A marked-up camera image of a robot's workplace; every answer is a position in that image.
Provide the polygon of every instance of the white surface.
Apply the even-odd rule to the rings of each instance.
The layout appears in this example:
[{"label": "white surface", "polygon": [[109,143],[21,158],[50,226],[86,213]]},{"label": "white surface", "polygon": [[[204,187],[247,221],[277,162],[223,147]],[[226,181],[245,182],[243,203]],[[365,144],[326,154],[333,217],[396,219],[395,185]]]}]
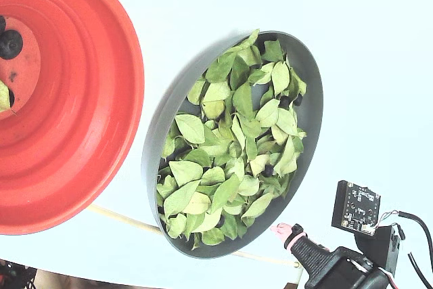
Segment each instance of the white surface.
[{"label": "white surface", "polygon": [[[330,227],[336,183],[347,179],[381,193],[381,211],[415,213],[433,227],[431,0],[120,2],[143,50],[145,103],[133,147],[96,204],[155,224],[140,175],[142,145],[154,108],[199,50],[227,34],[260,27],[303,41],[319,65],[325,92],[315,157],[278,221],[300,223],[312,239],[331,249],[354,248],[349,233]],[[433,280],[422,230],[410,221],[398,221],[407,235],[404,249],[413,251]],[[269,231],[245,251],[287,257]],[[39,234],[0,236],[0,257],[79,277],[165,288],[283,288],[297,276],[294,269],[239,257],[189,259],[164,238],[89,211]],[[396,282],[399,288],[421,288],[403,252]]]}]

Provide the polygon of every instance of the wooden stick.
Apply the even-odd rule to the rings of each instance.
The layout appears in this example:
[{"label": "wooden stick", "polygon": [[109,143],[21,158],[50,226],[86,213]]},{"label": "wooden stick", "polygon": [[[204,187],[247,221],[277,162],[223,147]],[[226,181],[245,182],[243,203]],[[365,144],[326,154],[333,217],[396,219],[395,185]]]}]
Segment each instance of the wooden stick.
[{"label": "wooden stick", "polygon": [[[150,231],[154,234],[162,235],[161,229],[156,226],[148,225],[147,223],[142,223],[141,221],[126,217],[124,215],[120,215],[118,213],[115,213],[114,211],[110,211],[108,209],[102,208],[100,206],[97,206],[95,204],[91,204],[87,207],[87,210],[92,211],[94,213],[103,215],[105,217],[120,221],[121,223],[126,223],[128,225],[137,227],[139,229],[143,229],[146,231]],[[253,255],[250,253],[245,253],[241,251],[233,252],[231,255],[235,255],[237,257],[243,257],[245,259],[251,259],[255,261],[262,261],[262,262],[268,262],[273,264],[280,264],[280,265],[289,265],[291,267],[300,267],[300,263],[296,261],[285,261],[285,260],[277,260],[277,259],[271,259],[269,257],[260,257],[258,255]]]}]

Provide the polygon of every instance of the black circuit board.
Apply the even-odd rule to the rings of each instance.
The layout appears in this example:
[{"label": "black circuit board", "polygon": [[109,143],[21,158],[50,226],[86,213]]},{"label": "black circuit board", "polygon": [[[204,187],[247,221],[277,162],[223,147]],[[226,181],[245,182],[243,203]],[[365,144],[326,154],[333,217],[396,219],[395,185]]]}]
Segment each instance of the black circuit board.
[{"label": "black circuit board", "polygon": [[355,234],[374,235],[378,222],[380,195],[368,187],[340,181],[338,183],[332,226]]}]

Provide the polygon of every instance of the black wire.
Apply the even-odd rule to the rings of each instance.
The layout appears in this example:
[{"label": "black wire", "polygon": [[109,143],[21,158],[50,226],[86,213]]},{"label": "black wire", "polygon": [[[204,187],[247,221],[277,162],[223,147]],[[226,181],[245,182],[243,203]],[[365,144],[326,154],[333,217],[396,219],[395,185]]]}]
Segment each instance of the black wire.
[{"label": "black wire", "polygon": [[426,233],[426,237],[427,237],[427,242],[428,242],[428,250],[430,252],[430,264],[432,266],[432,271],[433,271],[433,242],[432,242],[432,236],[430,235],[430,232],[428,231],[427,225],[426,223],[424,223],[421,218],[419,218],[418,216],[412,215],[411,213],[404,213],[403,211],[399,211],[398,215],[400,217],[403,218],[407,218],[407,219],[411,219],[413,221],[416,221],[417,223],[419,223],[419,225],[422,227],[422,229],[424,230],[424,233]]},{"label": "black wire", "polygon": [[422,283],[428,288],[433,289],[432,285],[428,283],[426,277],[424,277],[424,274],[422,274],[421,270],[418,267],[418,264],[415,261],[415,258],[412,255],[412,252],[410,252],[408,255],[409,260],[411,260],[412,266],[415,269],[416,273],[418,274],[419,278],[421,279]]}]

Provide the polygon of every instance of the green leaf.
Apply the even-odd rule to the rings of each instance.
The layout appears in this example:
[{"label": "green leaf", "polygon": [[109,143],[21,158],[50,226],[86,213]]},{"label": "green leaf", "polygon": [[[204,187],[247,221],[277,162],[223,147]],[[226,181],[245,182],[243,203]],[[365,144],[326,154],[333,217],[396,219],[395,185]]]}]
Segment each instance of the green leaf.
[{"label": "green leaf", "polygon": [[299,152],[299,153],[304,152],[304,144],[302,143],[301,138],[293,137],[293,146],[295,148],[295,152]]},{"label": "green leaf", "polygon": [[206,72],[206,80],[209,83],[220,83],[224,81],[230,73],[235,58],[236,53],[226,52],[216,59]]},{"label": "green leaf", "polygon": [[175,139],[175,150],[181,150],[186,147],[188,147],[188,143],[182,136],[179,136]]},{"label": "green leaf", "polygon": [[286,198],[287,193],[289,192],[289,189],[290,189],[290,182],[291,182],[291,180],[293,179],[294,176],[295,176],[295,172],[292,172],[290,174],[284,175],[280,179],[280,183],[281,183],[281,196],[283,198]]},{"label": "green leaf", "polygon": [[296,74],[295,70],[290,67],[290,74],[296,79],[296,82],[298,83],[298,89],[299,93],[304,96],[306,93],[306,83]]},{"label": "green leaf", "polygon": [[250,83],[254,83],[254,86],[264,85],[271,81],[271,74],[275,63],[265,64],[261,69],[254,69],[248,78]]},{"label": "green leaf", "polygon": [[260,123],[255,118],[249,120],[241,114],[238,114],[237,117],[239,118],[242,131],[246,137],[255,139],[262,133]]},{"label": "green leaf", "polygon": [[213,130],[213,129],[215,129],[217,127],[217,124],[216,124],[216,122],[214,120],[207,120],[204,123],[204,128],[205,128],[205,130],[204,130],[204,137],[206,137],[206,127],[209,128],[209,130],[211,131],[211,130]]},{"label": "green leaf", "polygon": [[233,174],[237,176],[239,181],[244,178],[245,175],[245,164],[242,157],[233,158],[225,165],[225,177],[229,178]]},{"label": "green leaf", "polygon": [[267,141],[264,143],[261,143],[258,147],[257,147],[257,151],[259,155],[264,155],[264,154],[268,154],[269,152],[271,152],[273,146],[275,146],[276,141]]},{"label": "green leaf", "polygon": [[224,170],[216,166],[204,172],[200,185],[214,185],[225,181]]},{"label": "green leaf", "polygon": [[218,245],[224,242],[224,234],[218,228],[214,228],[202,233],[202,242],[205,245]]},{"label": "green leaf", "polygon": [[295,156],[295,147],[293,144],[293,137],[289,136],[286,141],[286,146],[284,147],[283,154],[279,159],[279,162],[275,165],[274,171],[279,176],[284,176],[285,174],[293,172],[293,158]]},{"label": "green leaf", "polygon": [[9,88],[0,81],[0,112],[8,111],[11,109],[11,102],[9,98]]},{"label": "green leaf", "polygon": [[245,219],[242,219],[242,221],[244,222],[245,226],[247,228],[250,228],[252,226],[252,224],[255,222],[255,218],[252,217],[246,217]]},{"label": "green leaf", "polygon": [[255,200],[250,205],[250,208],[248,208],[248,210],[242,215],[242,220],[247,217],[257,218],[263,214],[268,205],[271,203],[272,199],[273,195],[268,193]]},{"label": "green leaf", "polygon": [[199,185],[197,187],[197,192],[206,194],[207,196],[213,196],[218,186],[220,186],[219,183],[214,185]]},{"label": "green leaf", "polygon": [[245,63],[249,66],[262,63],[262,60],[260,58],[260,51],[258,50],[258,47],[255,45],[239,51],[237,55],[241,57],[245,61]]},{"label": "green leaf", "polygon": [[158,216],[163,223],[165,223],[165,224],[168,223],[167,218],[162,213],[158,213]]},{"label": "green leaf", "polygon": [[188,162],[187,160],[181,162],[171,161],[168,165],[170,165],[179,187],[190,181],[200,179],[203,175],[203,167],[196,162]]},{"label": "green leaf", "polygon": [[224,101],[202,102],[202,109],[207,118],[213,120],[224,112]]},{"label": "green leaf", "polygon": [[200,234],[194,234],[194,245],[191,250],[195,250],[200,247]]},{"label": "green leaf", "polygon": [[183,232],[187,240],[189,240],[189,237],[193,229],[200,226],[203,223],[203,221],[204,221],[204,213],[202,213],[201,215],[187,215],[187,223],[185,226],[185,231]]},{"label": "green leaf", "polygon": [[301,128],[298,128],[298,137],[303,139],[306,137],[306,132],[302,130]]},{"label": "green leaf", "polygon": [[194,149],[190,151],[183,160],[188,160],[190,162],[196,162],[201,167],[210,167],[210,158],[207,152],[203,149]]},{"label": "green leaf", "polygon": [[265,165],[268,163],[269,155],[258,155],[256,159],[250,161],[251,171],[254,176],[257,176],[265,170]]},{"label": "green leaf", "polygon": [[239,52],[241,50],[251,47],[253,44],[255,44],[259,31],[259,29],[253,30],[251,35],[247,39],[243,40],[239,45],[228,49],[226,53]]},{"label": "green leaf", "polygon": [[244,136],[244,133],[242,132],[241,126],[240,126],[239,121],[238,121],[236,116],[233,118],[233,124],[231,126],[231,130],[233,131],[233,133],[236,136],[237,141],[241,145],[242,151],[244,151],[244,149],[245,149],[245,136]]},{"label": "green leaf", "polygon": [[228,180],[222,183],[218,189],[216,189],[212,201],[212,207],[210,208],[211,214],[222,208],[233,195],[235,196],[237,194],[239,184],[239,178],[236,175],[232,175]]},{"label": "green leaf", "polygon": [[265,41],[265,53],[262,55],[262,60],[266,61],[283,61],[283,51],[279,41]]},{"label": "green leaf", "polygon": [[225,205],[223,206],[223,209],[226,213],[229,213],[230,215],[236,216],[236,215],[240,215],[242,212],[242,204],[238,205],[238,206],[228,206]]},{"label": "green leaf", "polygon": [[191,114],[180,114],[175,117],[176,124],[184,138],[191,143],[204,143],[204,125]]},{"label": "green leaf", "polygon": [[275,166],[278,160],[281,158],[281,152],[276,152],[269,155],[269,164]]},{"label": "green leaf", "polygon": [[227,81],[222,81],[220,83],[212,83],[206,94],[203,97],[203,102],[216,102],[223,101],[230,96],[230,87]]},{"label": "green leaf", "polygon": [[180,213],[186,208],[196,191],[200,181],[192,181],[185,184],[183,187],[174,191],[164,201],[164,212],[167,217]]},{"label": "green leaf", "polygon": [[222,119],[222,120],[223,120],[223,122],[224,122],[224,125],[225,125],[226,127],[229,127],[229,128],[231,128],[231,124],[233,123],[233,120],[232,120],[232,118],[231,118],[231,114],[232,114],[232,111],[233,111],[233,94],[234,94],[234,93],[235,93],[235,92],[232,91],[232,92],[230,93],[230,96],[224,100],[225,111],[224,111],[224,119]]},{"label": "green leaf", "polygon": [[201,215],[209,209],[209,206],[210,198],[206,194],[194,192],[191,200],[182,212],[191,215]]},{"label": "green leaf", "polygon": [[253,196],[258,192],[260,186],[256,177],[245,175],[239,185],[238,193],[241,196]]},{"label": "green leaf", "polygon": [[233,141],[235,139],[234,134],[231,132],[231,127],[226,125],[225,121],[223,121],[222,119],[219,121],[218,130],[222,139],[228,139],[230,141]]},{"label": "green leaf", "polygon": [[167,175],[170,175],[170,174],[171,174],[171,169],[170,169],[169,166],[164,167],[163,169],[160,169],[158,171],[158,175],[161,176],[161,178],[164,178],[164,177],[166,177]]},{"label": "green leaf", "polygon": [[227,236],[231,240],[237,238],[237,223],[236,218],[229,213],[223,211],[224,224],[221,226],[220,230],[223,232],[224,236]]},{"label": "green leaf", "polygon": [[251,86],[249,82],[241,85],[233,94],[233,105],[235,109],[247,118],[253,118]]},{"label": "green leaf", "polygon": [[200,77],[200,79],[194,83],[187,96],[187,99],[190,103],[194,105],[200,105],[200,96],[205,83],[206,81],[202,77]]},{"label": "green leaf", "polygon": [[211,157],[218,158],[219,156],[222,156],[222,155],[225,155],[225,154],[228,155],[230,144],[231,144],[231,140],[225,139],[225,140],[221,140],[218,145],[215,145],[215,146],[199,146],[199,149],[203,149]]},{"label": "green leaf", "polygon": [[256,120],[262,128],[269,128],[277,123],[278,105],[278,99],[271,99],[257,112]]},{"label": "green leaf", "polygon": [[256,142],[253,138],[246,138],[246,156],[248,157],[248,161],[254,160],[257,157],[258,150],[256,146]]},{"label": "green leaf", "polygon": [[193,229],[193,233],[202,233],[203,231],[211,230],[213,227],[217,225],[219,219],[221,218],[221,212],[223,208],[218,209],[212,214],[205,213],[204,220],[197,228]]},{"label": "green leaf", "polygon": [[249,73],[250,67],[241,57],[236,57],[230,74],[231,89],[235,91],[240,85],[245,83],[248,80]]},{"label": "green leaf", "polygon": [[164,198],[158,192],[156,192],[156,204],[158,206],[164,205]]},{"label": "green leaf", "polygon": [[272,140],[273,139],[271,135],[264,135],[263,137],[257,140],[257,148],[259,148],[265,142],[272,141]]},{"label": "green leaf", "polygon": [[280,146],[282,146],[286,142],[286,140],[289,136],[287,133],[282,131],[277,125],[273,125],[271,127],[271,132],[272,132],[273,138],[276,140],[276,142]]},{"label": "green leaf", "polygon": [[223,155],[217,156],[214,159],[214,166],[223,166],[232,158],[233,157],[230,154],[223,154]]},{"label": "green leaf", "polygon": [[277,62],[272,70],[272,84],[275,95],[280,94],[289,85],[289,68],[285,62]]},{"label": "green leaf", "polygon": [[233,158],[238,158],[242,155],[241,145],[237,141],[233,141],[229,146],[229,155]]},{"label": "green leaf", "polygon": [[281,193],[281,185],[278,182],[278,178],[276,176],[264,177],[261,175],[259,179],[263,182],[263,185],[269,187],[272,186],[280,195]]},{"label": "green leaf", "polygon": [[266,91],[266,93],[263,94],[262,98],[260,99],[260,107],[264,106],[267,102],[269,102],[273,98],[274,98],[273,86],[269,85],[268,90]]},{"label": "green leaf", "polygon": [[167,158],[170,156],[173,152],[175,152],[175,140],[170,137],[170,135],[167,135],[167,138],[165,139],[164,148],[162,149],[162,158]]},{"label": "green leaf", "polygon": [[206,125],[204,125],[204,139],[205,141],[202,146],[217,146],[221,144],[220,139]]},{"label": "green leaf", "polygon": [[156,190],[163,199],[167,199],[177,189],[177,184],[173,176],[167,175],[164,180],[164,185],[156,184]]},{"label": "green leaf", "polygon": [[237,223],[237,235],[239,236],[239,238],[243,238],[243,236],[245,235],[245,233],[247,231],[247,227],[242,222],[240,216],[236,216],[235,218],[236,218],[236,223]]},{"label": "green leaf", "polygon": [[175,218],[168,218],[167,234],[171,238],[178,238],[185,230],[186,223],[187,217],[182,214],[178,214]]},{"label": "green leaf", "polygon": [[277,126],[288,135],[298,135],[298,128],[293,114],[283,108],[278,108]]}]

